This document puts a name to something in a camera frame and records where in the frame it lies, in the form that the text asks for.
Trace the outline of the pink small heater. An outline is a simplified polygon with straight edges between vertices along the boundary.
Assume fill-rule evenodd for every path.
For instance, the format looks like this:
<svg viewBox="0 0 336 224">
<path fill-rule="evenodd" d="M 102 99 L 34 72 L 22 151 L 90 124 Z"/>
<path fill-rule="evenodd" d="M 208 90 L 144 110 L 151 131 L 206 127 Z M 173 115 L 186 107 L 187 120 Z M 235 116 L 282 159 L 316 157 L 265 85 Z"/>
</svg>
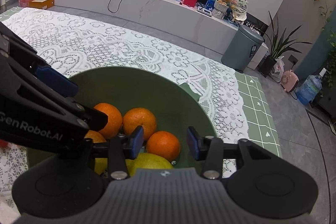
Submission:
<svg viewBox="0 0 336 224">
<path fill-rule="evenodd" d="M 296 88 L 298 82 L 299 79 L 294 71 L 288 70 L 282 74 L 280 84 L 284 88 L 284 91 L 290 93 Z"/>
</svg>

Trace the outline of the white plastic bag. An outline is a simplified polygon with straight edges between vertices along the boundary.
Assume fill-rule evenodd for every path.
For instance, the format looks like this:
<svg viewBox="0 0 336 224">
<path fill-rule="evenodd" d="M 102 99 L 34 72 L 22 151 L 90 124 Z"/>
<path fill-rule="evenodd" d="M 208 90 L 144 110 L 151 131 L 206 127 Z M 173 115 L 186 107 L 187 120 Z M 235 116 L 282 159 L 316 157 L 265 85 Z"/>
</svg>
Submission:
<svg viewBox="0 0 336 224">
<path fill-rule="evenodd" d="M 269 72 L 271 79 L 279 83 L 281 81 L 282 75 L 284 73 L 284 61 L 282 60 L 284 56 L 280 56 L 276 59 L 275 65 Z"/>
</svg>

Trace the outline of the teddy bear in basket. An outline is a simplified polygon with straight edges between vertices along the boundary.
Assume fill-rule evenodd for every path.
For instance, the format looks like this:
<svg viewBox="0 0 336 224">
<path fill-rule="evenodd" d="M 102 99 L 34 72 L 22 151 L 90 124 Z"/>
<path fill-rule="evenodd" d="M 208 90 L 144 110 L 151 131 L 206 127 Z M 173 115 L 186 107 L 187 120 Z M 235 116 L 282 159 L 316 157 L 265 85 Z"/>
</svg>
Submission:
<svg viewBox="0 0 336 224">
<path fill-rule="evenodd" d="M 215 0 L 214 8 L 220 12 L 226 12 L 231 6 L 232 0 Z"/>
</svg>

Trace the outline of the orange cardboard box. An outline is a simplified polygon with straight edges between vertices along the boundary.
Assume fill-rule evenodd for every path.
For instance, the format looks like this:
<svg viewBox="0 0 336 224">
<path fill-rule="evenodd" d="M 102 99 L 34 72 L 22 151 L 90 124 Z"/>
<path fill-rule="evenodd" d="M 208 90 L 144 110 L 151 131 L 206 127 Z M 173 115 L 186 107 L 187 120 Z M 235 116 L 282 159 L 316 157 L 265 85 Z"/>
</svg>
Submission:
<svg viewBox="0 0 336 224">
<path fill-rule="evenodd" d="M 29 2 L 30 8 L 46 10 L 53 7 L 55 0 L 33 0 Z"/>
</svg>

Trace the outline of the white lace tablecloth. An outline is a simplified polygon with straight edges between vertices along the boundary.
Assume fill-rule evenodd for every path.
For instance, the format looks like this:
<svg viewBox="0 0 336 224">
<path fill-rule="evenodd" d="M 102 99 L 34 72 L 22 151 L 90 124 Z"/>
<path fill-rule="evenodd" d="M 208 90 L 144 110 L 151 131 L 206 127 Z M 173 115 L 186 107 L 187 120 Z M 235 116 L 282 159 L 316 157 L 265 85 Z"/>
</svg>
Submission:
<svg viewBox="0 0 336 224">
<path fill-rule="evenodd" d="M 233 69 L 195 51 L 113 24 L 50 10 L 13 8 L 5 26 L 66 77 L 98 67 L 139 68 L 188 84 L 226 143 L 248 136 Z"/>
</svg>

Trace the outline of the green grid mat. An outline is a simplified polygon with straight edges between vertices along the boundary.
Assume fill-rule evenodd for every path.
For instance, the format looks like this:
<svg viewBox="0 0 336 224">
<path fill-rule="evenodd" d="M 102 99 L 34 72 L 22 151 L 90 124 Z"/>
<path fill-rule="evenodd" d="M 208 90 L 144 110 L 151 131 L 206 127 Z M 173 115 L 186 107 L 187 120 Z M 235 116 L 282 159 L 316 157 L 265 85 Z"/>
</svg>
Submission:
<svg viewBox="0 0 336 224">
<path fill-rule="evenodd" d="M 224 106 L 219 111 L 224 128 L 223 141 L 236 144 L 249 139 L 267 151 L 282 157 L 280 141 L 257 77 L 235 73 L 235 85 L 219 91 Z"/>
</svg>

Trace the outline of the blue water jug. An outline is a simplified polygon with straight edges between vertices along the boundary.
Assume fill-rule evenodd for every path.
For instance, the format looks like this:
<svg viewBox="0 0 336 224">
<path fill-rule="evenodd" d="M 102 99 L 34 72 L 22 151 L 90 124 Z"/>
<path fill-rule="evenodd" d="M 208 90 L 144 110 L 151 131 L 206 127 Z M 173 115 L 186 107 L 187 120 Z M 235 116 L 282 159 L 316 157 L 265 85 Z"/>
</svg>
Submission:
<svg viewBox="0 0 336 224">
<path fill-rule="evenodd" d="M 321 89 L 322 77 L 320 75 L 309 75 L 295 93 L 298 100 L 306 106 L 314 100 Z"/>
</svg>

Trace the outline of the potted long-leaf plant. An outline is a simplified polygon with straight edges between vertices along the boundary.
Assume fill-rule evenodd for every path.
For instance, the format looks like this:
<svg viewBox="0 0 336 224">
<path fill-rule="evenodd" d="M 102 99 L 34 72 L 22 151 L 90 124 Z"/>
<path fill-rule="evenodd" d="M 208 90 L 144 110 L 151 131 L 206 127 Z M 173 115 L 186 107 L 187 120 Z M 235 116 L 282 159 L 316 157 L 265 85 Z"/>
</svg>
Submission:
<svg viewBox="0 0 336 224">
<path fill-rule="evenodd" d="M 270 12 L 268 12 L 268 14 L 270 18 L 270 27 L 272 28 L 272 36 L 269 36 L 267 33 L 265 33 L 265 36 L 270 42 L 269 55 L 265 58 L 261 67 L 259 68 L 259 72 L 264 77 L 268 76 L 273 66 L 277 63 L 276 59 L 280 57 L 283 53 L 289 51 L 301 53 L 301 51 L 295 49 L 295 44 L 311 44 L 310 42 L 300 42 L 297 39 L 291 39 L 291 37 L 302 27 L 302 25 L 292 30 L 289 34 L 286 34 L 285 28 L 280 34 L 278 17 L 275 16 L 275 19 L 273 19 Z"/>
</svg>

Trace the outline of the green colander bowl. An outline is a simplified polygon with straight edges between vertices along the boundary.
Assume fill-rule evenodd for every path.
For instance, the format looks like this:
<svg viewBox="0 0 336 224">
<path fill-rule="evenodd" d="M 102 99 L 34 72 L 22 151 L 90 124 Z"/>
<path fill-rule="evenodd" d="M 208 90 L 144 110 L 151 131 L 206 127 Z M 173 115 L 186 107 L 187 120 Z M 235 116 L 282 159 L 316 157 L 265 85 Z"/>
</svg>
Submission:
<svg viewBox="0 0 336 224">
<path fill-rule="evenodd" d="M 92 69 L 74 77 L 79 85 L 74 100 L 89 108 L 98 103 L 115 106 L 123 116 L 143 107 L 157 119 L 157 131 L 175 135 L 181 144 L 179 157 L 170 162 L 174 168 L 194 167 L 201 174 L 204 161 L 196 161 L 187 145 L 187 129 L 194 127 L 201 136 L 214 136 L 214 128 L 196 100 L 182 87 L 164 77 L 134 68 Z M 85 151 L 93 156 L 93 144 Z"/>
</svg>

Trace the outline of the grey-blue pedal trash can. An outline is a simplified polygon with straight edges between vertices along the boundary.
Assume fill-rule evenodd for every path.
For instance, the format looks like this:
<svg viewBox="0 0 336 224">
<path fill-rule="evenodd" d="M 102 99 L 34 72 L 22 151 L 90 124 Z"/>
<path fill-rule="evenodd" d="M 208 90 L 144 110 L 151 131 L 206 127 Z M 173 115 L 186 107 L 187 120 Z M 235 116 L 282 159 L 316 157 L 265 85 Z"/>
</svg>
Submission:
<svg viewBox="0 0 336 224">
<path fill-rule="evenodd" d="M 222 64 L 243 72 L 264 41 L 254 30 L 241 25 L 221 58 Z"/>
</svg>

